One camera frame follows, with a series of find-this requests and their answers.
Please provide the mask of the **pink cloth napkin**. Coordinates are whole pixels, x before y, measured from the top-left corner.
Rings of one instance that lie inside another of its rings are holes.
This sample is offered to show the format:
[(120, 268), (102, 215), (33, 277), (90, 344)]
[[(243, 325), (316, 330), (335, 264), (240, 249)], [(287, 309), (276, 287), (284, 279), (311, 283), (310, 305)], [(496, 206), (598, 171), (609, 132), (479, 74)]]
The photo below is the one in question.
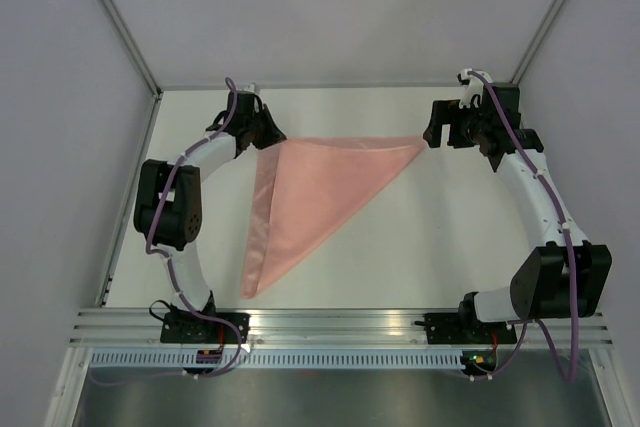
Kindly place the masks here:
[(424, 150), (419, 136), (294, 138), (259, 152), (240, 295), (288, 274)]

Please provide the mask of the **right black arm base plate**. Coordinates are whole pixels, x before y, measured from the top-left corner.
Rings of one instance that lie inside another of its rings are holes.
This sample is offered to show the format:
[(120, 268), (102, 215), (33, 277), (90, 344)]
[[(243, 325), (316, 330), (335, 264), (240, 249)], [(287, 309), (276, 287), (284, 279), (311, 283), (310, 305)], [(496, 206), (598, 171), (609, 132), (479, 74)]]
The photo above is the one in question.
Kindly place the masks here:
[(515, 345), (517, 335), (505, 322), (463, 321), (457, 313), (426, 313), (414, 322), (429, 345)]

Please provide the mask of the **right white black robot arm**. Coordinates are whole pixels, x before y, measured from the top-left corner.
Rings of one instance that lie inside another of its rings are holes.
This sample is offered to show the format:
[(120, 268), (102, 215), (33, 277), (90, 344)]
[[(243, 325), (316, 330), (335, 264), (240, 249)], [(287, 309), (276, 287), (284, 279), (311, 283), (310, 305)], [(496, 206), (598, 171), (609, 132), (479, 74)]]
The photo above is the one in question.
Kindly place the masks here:
[(519, 88), (477, 80), (464, 86), (463, 98), (433, 102), (423, 138), (431, 148), (479, 149), (515, 200), (531, 252), (507, 286), (465, 295), (459, 335), (478, 342), (493, 322), (593, 316), (612, 256), (588, 240), (561, 200), (539, 135), (520, 125)]

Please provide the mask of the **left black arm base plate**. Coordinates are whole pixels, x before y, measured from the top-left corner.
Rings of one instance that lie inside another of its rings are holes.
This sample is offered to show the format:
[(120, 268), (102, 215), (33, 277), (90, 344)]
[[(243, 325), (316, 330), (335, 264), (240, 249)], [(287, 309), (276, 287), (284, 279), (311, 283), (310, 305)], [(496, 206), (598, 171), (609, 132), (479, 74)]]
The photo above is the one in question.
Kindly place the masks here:
[(224, 344), (245, 343), (250, 330), (250, 315), (245, 312), (222, 312), (224, 323), (199, 319), (187, 311), (178, 310), (164, 316), (160, 334), (163, 344)]

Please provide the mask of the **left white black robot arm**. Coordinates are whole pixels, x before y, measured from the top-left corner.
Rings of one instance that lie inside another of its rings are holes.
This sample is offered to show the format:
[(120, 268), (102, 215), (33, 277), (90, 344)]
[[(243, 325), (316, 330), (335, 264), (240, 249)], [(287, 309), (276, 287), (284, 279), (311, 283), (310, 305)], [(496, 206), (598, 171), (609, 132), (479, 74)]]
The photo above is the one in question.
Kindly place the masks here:
[(202, 184), (248, 147), (263, 150), (285, 139), (256, 92), (231, 86), (226, 108), (195, 143), (170, 160), (148, 159), (140, 168), (134, 228), (144, 237), (145, 253), (164, 262), (173, 290), (170, 307), (188, 313), (183, 330), (195, 342), (209, 342), (218, 331), (196, 243), (203, 224)]

